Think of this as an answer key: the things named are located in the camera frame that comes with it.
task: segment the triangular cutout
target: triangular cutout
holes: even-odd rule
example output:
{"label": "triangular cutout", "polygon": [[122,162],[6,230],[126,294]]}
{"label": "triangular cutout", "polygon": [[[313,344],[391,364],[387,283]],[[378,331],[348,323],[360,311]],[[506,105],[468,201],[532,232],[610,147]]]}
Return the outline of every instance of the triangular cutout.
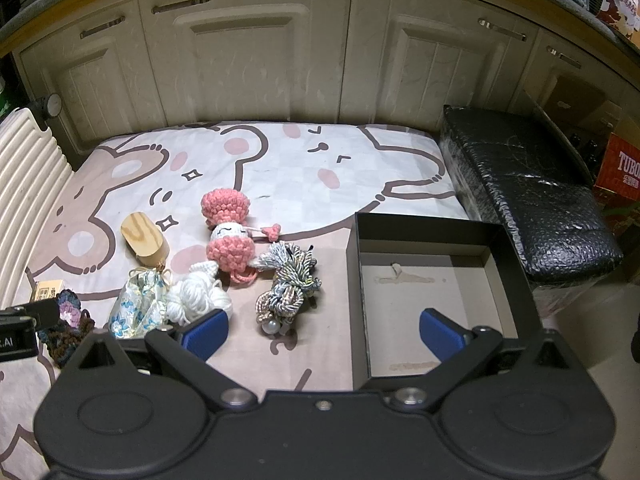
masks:
{"label": "triangular cutout", "polygon": [[552,341],[545,341],[536,357],[536,364],[551,368],[568,368],[569,365],[562,357],[558,347]]}
{"label": "triangular cutout", "polygon": [[116,364],[116,361],[111,356],[111,352],[107,348],[104,341],[97,341],[87,352],[86,356],[80,363],[80,369],[86,368],[98,368],[101,366],[111,366]]}

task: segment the pearl bead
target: pearl bead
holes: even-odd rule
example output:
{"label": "pearl bead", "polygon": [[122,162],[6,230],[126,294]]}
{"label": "pearl bead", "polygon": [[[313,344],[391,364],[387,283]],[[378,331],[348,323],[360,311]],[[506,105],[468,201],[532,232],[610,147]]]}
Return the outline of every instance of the pearl bead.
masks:
{"label": "pearl bead", "polygon": [[266,334],[275,334],[280,330],[280,324],[275,319],[270,319],[262,324],[262,330]]}

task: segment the floor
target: floor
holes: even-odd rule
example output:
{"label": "floor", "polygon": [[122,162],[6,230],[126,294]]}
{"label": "floor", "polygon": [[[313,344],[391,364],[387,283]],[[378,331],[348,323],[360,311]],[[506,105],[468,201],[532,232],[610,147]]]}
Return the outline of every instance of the floor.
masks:
{"label": "floor", "polygon": [[[616,437],[601,469],[607,480],[637,478],[640,470],[640,364],[629,349],[638,313],[640,286],[615,272],[555,319],[616,414]],[[0,474],[0,480],[8,479]]]}

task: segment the black box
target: black box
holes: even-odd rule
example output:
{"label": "black box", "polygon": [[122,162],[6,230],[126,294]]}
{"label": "black box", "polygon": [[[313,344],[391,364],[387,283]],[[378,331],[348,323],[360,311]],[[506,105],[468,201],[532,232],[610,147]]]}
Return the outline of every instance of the black box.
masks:
{"label": "black box", "polygon": [[356,213],[347,245],[354,389],[395,390],[439,361],[420,313],[527,340],[541,328],[505,229],[469,220]]}

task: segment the bed sheet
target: bed sheet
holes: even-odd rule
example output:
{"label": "bed sheet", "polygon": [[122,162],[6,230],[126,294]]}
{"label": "bed sheet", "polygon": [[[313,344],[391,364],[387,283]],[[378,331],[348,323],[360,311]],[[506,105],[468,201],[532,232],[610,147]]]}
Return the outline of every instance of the bed sheet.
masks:
{"label": "bed sheet", "polygon": [[[200,199],[229,187],[251,201],[249,225],[282,225],[282,238],[314,246],[322,280],[317,306],[286,336],[265,336],[259,278],[232,285],[229,336],[208,363],[262,396],[267,389],[346,390],[351,347],[345,248],[356,211],[467,218],[429,136],[392,126],[293,123],[190,124],[110,139],[98,146],[56,202],[30,258],[28,282],[64,279],[102,326],[137,263],[119,232],[143,211],[164,233],[168,266],[206,259]],[[257,244],[257,251],[266,245]],[[32,418],[58,373],[46,349],[0,365],[0,464],[9,478],[46,470]]]}

